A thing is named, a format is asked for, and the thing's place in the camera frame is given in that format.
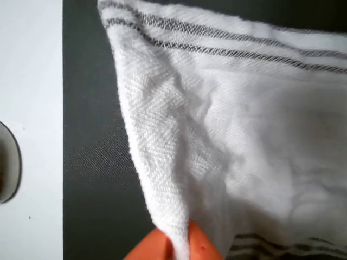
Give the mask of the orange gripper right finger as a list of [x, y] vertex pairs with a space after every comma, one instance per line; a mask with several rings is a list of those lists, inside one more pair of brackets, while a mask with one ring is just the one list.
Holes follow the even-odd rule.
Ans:
[[189, 220], [188, 241], [190, 260], [223, 260], [207, 235], [193, 220]]

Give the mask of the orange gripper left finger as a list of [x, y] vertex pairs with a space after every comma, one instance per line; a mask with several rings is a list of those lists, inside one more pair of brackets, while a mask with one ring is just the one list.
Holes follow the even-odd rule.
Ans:
[[169, 260], [173, 258], [170, 239], [160, 229], [153, 229], [126, 256], [125, 260]]

